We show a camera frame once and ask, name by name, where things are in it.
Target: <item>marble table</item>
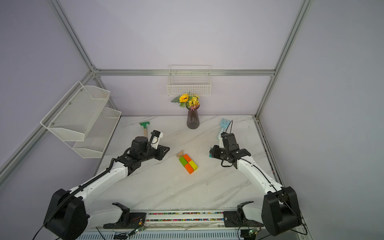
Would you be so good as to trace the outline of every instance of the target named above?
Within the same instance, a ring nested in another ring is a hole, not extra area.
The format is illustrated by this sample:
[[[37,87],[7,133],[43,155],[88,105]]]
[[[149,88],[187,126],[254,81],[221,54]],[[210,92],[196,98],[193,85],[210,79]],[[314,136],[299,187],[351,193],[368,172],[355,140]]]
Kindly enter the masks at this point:
[[[186,116],[121,117],[110,141],[98,174],[111,158],[131,146],[136,136],[143,135],[140,122],[149,121],[152,130],[164,133],[160,145],[170,147],[162,161],[143,162],[133,174],[102,193],[90,207],[120,202],[131,210],[230,210],[262,194],[234,167],[221,167],[221,161],[209,157],[209,150],[218,145],[217,135],[222,118],[233,120],[232,133],[240,148],[248,150],[256,163],[273,177],[268,159],[251,115],[200,116],[200,126],[189,129]],[[176,154],[184,150],[199,167],[191,175]]]

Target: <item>sunflower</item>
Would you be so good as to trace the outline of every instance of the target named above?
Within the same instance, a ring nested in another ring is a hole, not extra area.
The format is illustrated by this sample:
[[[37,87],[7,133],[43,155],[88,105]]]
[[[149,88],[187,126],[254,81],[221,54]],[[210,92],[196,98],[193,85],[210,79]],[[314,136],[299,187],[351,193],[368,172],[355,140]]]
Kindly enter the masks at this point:
[[[188,94],[183,94],[180,98],[179,98],[179,102],[181,103],[186,103],[189,99],[189,95]]]

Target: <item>green block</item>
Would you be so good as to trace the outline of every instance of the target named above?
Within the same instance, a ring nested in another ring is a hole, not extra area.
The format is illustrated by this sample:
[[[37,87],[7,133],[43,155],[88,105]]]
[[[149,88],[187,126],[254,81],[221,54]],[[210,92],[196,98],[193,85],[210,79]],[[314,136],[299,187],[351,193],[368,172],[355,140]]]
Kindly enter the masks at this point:
[[[188,164],[187,160],[184,157],[179,158],[179,161],[181,164],[183,164],[183,167]]]

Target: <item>vase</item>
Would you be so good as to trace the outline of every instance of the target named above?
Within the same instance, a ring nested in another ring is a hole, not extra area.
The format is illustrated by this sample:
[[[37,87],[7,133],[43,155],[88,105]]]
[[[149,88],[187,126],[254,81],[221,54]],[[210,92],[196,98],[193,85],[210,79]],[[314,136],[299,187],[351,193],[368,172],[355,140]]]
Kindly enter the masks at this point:
[[[199,114],[197,113],[197,109],[199,107],[197,107],[195,110],[189,109],[187,107],[187,109],[188,109],[187,127],[189,127],[190,129],[196,129],[200,125]]]

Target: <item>white wire basket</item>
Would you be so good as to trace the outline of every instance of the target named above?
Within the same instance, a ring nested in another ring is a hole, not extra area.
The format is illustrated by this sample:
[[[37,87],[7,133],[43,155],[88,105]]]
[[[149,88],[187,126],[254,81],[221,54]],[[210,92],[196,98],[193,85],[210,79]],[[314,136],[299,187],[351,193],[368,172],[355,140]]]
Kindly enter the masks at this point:
[[[45,125],[45,116],[40,122],[62,141],[84,141],[109,99],[110,91],[80,82],[76,85],[79,89],[53,120]]]
[[[120,111],[103,108],[85,140],[76,142],[72,149],[82,158],[101,158],[120,116]]]
[[[181,96],[185,93],[198,96],[211,95],[211,77],[205,70],[169,70],[167,83],[169,96]]]

